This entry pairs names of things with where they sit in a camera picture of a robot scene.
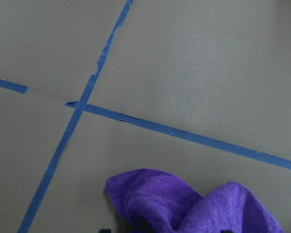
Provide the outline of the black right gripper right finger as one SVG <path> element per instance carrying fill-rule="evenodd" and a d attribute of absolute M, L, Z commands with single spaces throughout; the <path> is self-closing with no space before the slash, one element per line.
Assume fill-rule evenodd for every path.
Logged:
<path fill-rule="evenodd" d="M 231 230 L 221 230 L 220 233 L 232 233 L 232 231 Z"/>

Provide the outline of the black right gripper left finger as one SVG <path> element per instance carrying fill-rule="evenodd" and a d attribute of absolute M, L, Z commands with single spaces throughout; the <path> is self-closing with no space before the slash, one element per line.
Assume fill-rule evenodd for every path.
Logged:
<path fill-rule="evenodd" d="M 98 233 L 111 233 L 111 229 L 100 229 Z"/>

